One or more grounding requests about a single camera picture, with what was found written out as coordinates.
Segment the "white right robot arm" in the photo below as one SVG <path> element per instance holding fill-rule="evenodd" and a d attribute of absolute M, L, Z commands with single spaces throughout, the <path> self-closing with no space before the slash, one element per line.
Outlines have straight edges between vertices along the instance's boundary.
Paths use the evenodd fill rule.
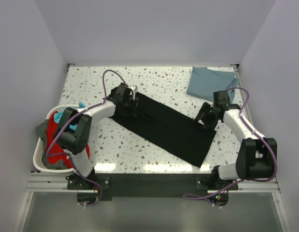
<path fill-rule="evenodd" d="M 277 174 L 277 142 L 260 133 L 242 114 L 243 108 L 232 104 L 228 92 L 213 93 L 213 105 L 204 103 L 194 122 L 214 129 L 219 121 L 226 124 L 240 142 L 235 163 L 216 166 L 211 175 L 221 180 L 266 182 Z"/>

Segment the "black t-shirt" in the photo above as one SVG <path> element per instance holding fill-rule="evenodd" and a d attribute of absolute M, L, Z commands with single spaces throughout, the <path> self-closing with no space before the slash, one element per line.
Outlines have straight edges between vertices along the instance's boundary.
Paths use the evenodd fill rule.
<path fill-rule="evenodd" d="M 144 94 L 137 93 L 136 97 L 136 116 L 121 115 L 117 106 L 111 118 L 172 155 L 200 167 L 216 131 L 194 123 L 192 118 Z"/>

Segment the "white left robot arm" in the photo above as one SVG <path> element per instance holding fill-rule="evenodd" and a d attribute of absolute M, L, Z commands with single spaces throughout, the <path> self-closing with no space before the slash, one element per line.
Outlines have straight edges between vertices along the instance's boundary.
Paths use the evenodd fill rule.
<path fill-rule="evenodd" d="M 86 108 L 64 109 L 53 142 L 63 149 L 79 176 L 88 177 L 93 172 L 86 152 L 92 123 L 115 115 L 136 116 L 136 94 L 137 86 L 121 83 L 102 103 Z"/>

